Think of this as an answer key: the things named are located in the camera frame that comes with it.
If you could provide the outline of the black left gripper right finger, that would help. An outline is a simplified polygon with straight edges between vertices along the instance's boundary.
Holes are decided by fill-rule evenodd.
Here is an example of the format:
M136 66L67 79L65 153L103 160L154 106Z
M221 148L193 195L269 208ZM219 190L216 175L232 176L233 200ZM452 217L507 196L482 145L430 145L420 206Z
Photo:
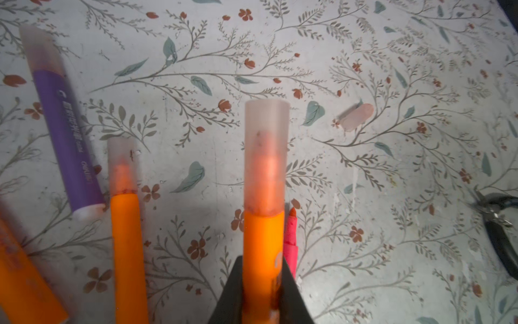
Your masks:
M285 259L281 275L280 324L314 324Z

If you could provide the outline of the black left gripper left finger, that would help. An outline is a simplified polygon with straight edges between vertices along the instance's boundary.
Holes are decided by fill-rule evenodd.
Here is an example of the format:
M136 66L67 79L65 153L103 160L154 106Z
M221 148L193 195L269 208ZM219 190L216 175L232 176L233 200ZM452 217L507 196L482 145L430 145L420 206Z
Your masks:
M234 263L208 324L241 323L243 305L242 268L243 257L239 256Z

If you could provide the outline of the pink highlighter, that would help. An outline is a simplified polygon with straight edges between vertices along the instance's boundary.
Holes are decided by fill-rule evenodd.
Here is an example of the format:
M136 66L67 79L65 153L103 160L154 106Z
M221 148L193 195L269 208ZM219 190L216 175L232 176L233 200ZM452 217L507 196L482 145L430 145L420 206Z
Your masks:
M298 240L297 240L298 217L295 207L292 207L286 217L283 256L287 262L291 275L296 278L298 267Z

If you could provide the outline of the orange highlighter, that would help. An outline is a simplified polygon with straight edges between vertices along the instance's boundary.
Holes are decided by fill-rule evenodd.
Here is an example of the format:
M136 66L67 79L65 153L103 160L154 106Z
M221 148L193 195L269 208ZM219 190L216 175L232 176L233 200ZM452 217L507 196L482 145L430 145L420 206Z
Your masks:
M244 213L242 323L278 323L284 213Z
M1 209L1 308L10 323L67 323L69 314L9 229Z
M115 322L148 323L134 141L113 137L107 144L115 272Z

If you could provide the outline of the translucent pink pen cap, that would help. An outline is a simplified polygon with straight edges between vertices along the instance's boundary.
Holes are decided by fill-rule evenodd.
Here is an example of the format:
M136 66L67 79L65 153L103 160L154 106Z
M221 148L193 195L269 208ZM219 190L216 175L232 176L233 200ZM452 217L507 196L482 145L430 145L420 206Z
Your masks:
M339 125L345 132L352 132L374 115L374 106L364 103L350 109L340 120Z

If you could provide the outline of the purple highlighter pen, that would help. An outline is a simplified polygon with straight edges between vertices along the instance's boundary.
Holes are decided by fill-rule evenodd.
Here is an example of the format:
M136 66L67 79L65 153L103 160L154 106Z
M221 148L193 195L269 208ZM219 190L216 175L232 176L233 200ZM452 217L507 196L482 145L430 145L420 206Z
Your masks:
M81 131L76 98L61 55L52 36L44 30L23 24L19 32L72 215L79 220L100 217L105 199Z

